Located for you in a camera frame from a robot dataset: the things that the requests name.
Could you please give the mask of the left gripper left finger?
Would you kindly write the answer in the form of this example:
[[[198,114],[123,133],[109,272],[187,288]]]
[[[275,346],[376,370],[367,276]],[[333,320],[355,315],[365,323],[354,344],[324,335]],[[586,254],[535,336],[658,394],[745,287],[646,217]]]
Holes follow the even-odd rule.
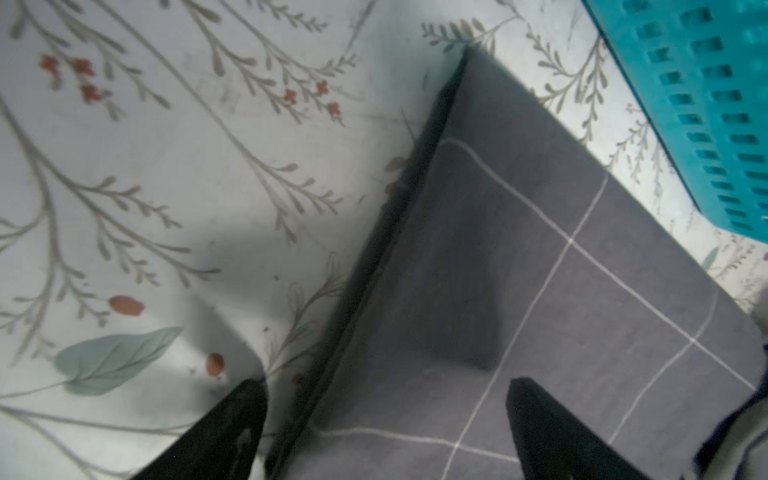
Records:
[[[222,399],[137,479],[247,479],[268,412],[263,379],[247,379]]]

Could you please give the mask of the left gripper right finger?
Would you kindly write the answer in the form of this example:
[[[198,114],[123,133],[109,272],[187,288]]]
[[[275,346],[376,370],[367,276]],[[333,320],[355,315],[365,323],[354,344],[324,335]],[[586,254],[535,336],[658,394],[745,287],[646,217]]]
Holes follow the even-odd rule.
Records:
[[[644,479],[531,378],[510,382],[506,410],[526,479]]]

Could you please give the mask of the dark grey checked pillowcase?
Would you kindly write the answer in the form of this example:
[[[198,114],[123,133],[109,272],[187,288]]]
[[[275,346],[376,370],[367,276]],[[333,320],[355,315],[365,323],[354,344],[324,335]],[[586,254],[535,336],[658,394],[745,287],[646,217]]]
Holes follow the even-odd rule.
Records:
[[[467,51],[419,184],[274,479],[519,479],[529,378],[653,479],[767,394],[757,325],[496,60]]]

